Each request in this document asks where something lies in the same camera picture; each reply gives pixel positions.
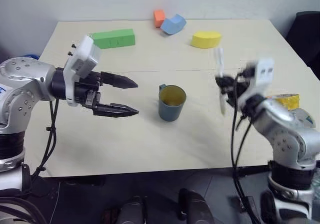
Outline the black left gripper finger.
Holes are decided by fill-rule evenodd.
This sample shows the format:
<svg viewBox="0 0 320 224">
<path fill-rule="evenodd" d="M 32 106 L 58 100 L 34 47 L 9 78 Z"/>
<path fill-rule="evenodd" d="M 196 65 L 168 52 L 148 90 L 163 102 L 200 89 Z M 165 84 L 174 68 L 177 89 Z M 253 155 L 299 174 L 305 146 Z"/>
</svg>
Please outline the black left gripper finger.
<svg viewBox="0 0 320 224">
<path fill-rule="evenodd" d="M 138 110 L 135 110 L 129 106 L 122 104 L 98 104 L 96 107 L 92 109 L 93 114 L 96 116 L 104 116 L 104 117 L 129 117 L 139 113 Z"/>
<path fill-rule="evenodd" d="M 138 88 L 138 84 L 136 84 L 133 80 L 128 77 L 116 75 L 107 72 L 100 73 L 100 82 L 103 84 L 108 84 L 116 88 L 121 89 L 129 89 L 129 88 Z"/>
</svg>

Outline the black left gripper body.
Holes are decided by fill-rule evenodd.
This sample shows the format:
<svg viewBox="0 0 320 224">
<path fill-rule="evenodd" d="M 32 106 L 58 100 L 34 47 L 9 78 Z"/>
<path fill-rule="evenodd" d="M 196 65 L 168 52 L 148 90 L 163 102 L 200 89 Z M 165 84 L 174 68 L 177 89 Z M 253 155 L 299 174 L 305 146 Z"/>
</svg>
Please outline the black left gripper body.
<svg viewBox="0 0 320 224">
<path fill-rule="evenodd" d="M 80 78 L 74 84 L 74 99 L 76 103 L 92 110 L 100 109 L 103 105 L 100 103 L 101 94 L 99 92 L 102 86 L 102 75 L 100 72 L 90 72 L 86 78 Z"/>
</svg>

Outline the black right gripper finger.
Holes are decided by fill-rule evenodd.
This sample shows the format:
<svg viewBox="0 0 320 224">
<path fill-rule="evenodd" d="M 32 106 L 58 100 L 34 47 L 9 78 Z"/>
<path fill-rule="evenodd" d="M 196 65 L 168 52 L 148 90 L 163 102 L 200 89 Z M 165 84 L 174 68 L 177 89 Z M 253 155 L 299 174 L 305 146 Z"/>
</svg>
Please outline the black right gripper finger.
<svg viewBox="0 0 320 224">
<path fill-rule="evenodd" d="M 233 87 L 235 79 L 231 76 L 216 76 L 215 81 L 218 87 Z"/>
<path fill-rule="evenodd" d="M 220 98 L 223 105 L 228 104 L 231 107 L 235 106 L 234 99 L 234 88 L 233 87 L 224 87 L 220 89 Z"/>
</svg>

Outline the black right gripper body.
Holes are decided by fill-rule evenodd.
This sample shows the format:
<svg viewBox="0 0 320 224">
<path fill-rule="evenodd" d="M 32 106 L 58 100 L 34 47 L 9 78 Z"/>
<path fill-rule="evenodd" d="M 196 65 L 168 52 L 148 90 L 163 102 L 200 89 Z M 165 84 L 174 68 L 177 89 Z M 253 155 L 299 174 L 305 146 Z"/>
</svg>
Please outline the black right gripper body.
<svg viewBox="0 0 320 224">
<path fill-rule="evenodd" d="M 257 102 L 258 91 L 256 85 L 257 63 L 247 63 L 245 69 L 234 79 L 235 102 Z"/>
</svg>

